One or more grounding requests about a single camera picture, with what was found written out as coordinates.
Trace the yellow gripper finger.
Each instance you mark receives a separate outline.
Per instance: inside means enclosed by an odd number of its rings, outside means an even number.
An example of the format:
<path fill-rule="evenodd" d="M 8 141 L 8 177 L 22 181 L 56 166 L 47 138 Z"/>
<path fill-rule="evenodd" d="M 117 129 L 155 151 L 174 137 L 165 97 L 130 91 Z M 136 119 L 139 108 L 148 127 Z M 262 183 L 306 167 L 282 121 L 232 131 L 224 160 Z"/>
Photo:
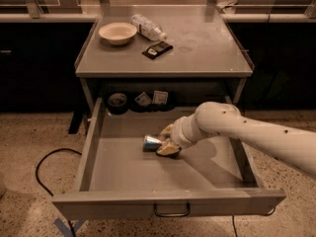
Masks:
<path fill-rule="evenodd" d="M 156 150 L 156 154 L 162 157 L 171 157 L 178 154 L 180 151 L 180 146 L 173 142 L 170 138 L 168 138 Z"/>
<path fill-rule="evenodd" d="M 172 124 L 169 124 L 167 125 L 160 133 L 159 135 L 160 136 L 163 136 L 163 137 L 169 137 L 172 133 L 172 128 L 173 128 L 173 125 Z"/>

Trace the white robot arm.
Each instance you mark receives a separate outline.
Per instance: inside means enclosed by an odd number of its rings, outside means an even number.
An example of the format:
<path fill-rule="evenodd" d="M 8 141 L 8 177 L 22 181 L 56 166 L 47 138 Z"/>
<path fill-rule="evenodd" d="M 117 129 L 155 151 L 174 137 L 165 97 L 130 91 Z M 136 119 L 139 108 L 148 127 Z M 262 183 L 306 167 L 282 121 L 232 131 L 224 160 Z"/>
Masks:
<path fill-rule="evenodd" d="M 169 156 L 214 136 L 238 139 L 278 160 L 316 176 L 316 133 L 245 118 L 231 104 L 205 102 L 188 117 L 176 119 L 159 134 L 157 154 Z"/>

